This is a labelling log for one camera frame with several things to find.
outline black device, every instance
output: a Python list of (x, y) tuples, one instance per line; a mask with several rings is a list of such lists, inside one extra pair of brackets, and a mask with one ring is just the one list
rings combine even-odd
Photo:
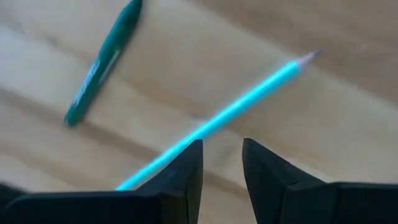
[(242, 159), (257, 224), (398, 223), (396, 184), (327, 184), (252, 139)]
[(134, 191), (28, 194), (0, 185), (0, 223), (196, 224), (202, 182), (197, 140)]

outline wooden surface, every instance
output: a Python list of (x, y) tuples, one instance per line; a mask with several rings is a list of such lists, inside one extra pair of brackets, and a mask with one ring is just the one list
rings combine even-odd
[[(85, 122), (67, 129), (62, 117), (127, 0), (0, 1), (0, 180), (112, 189), (277, 67), (323, 48), (206, 141), (202, 223), (253, 221), (244, 137), (326, 181), (397, 182), (397, 30), (383, 26), (396, 24), (395, 2), (226, 2), (146, 1)], [(367, 19), (372, 7), (386, 13)]]

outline pen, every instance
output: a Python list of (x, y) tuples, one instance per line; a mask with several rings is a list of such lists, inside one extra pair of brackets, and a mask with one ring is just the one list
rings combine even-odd
[(115, 190), (129, 190), (142, 184), (148, 177), (161, 171), (194, 140), (207, 138), (265, 97), (278, 90), (282, 85), (292, 80), (300, 73), (303, 67), (308, 65), (320, 53), (321, 51), (317, 50), (286, 64), (280, 70), (276, 71), (270, 77), (266, 78), (260, 82), (260, 84), (232, 102), (225, 109), (221, 110), (218, 114), (214, 115), (209, 121), (205, 122), (188, 136), (174, 144), (150, 164), (139, 170), (135, 175), (125, 180)]
[(76, 126), (84, 117), (91, 102), (109, 75), (109, 71), (136, 28), (141, 8), (142, 0), (131, 0), (121, 11), (65, 115), (64, 124), (66, 126)]

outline green pen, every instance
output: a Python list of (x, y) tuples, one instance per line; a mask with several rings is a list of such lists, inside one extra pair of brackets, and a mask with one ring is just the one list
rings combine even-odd
[(109, 71), (112, 69), (136, 28), (141, 8), (142, 0), (131, 0), (120, 13), (111, 32), (102, 45), (97, 58), (91, 65), (83, 85), (65, 115), (65, 125), (76, 126), (84, 117), (91, 102), (109, 75)]

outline black plastic piece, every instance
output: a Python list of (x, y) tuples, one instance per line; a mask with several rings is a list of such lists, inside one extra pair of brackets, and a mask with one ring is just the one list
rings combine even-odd
[(398, 185), (327, 184), (252, 139), (243, 167), (257, 224), (398, 223)]
[(203, 143), (197, 140), (135, 191), (22, 196), (11, 192), (3, 197), (14, 200), (0, 207), (0, 223), (195, 224), (202, 182)]

